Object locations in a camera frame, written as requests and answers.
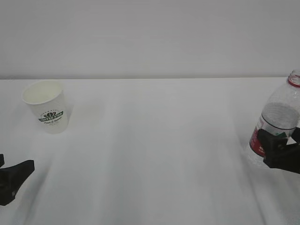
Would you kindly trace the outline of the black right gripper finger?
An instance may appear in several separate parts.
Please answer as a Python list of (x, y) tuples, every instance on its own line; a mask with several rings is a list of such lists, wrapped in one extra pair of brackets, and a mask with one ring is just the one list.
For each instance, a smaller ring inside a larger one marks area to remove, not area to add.
[(288, 144), (286, 138), (260, 129), (258, 140), (264, 149), (263, 162), (271, 169), (300, 173), (300, 143)]
[(300, 128), (296, 127), (294, 132), (292, 133), (291, 138), (296, 142), (300, 143)]

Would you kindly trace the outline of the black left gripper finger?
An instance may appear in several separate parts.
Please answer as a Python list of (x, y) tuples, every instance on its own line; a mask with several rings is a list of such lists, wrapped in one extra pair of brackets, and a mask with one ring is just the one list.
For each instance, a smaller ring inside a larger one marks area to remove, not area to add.
[(5, 164), (4, 155), (0, 154), (0, 167), (2, 167), (4, 164)]
[(11, 203), (28, 177), (35, 171), (34, 160), (0, 169), (0, 205)]

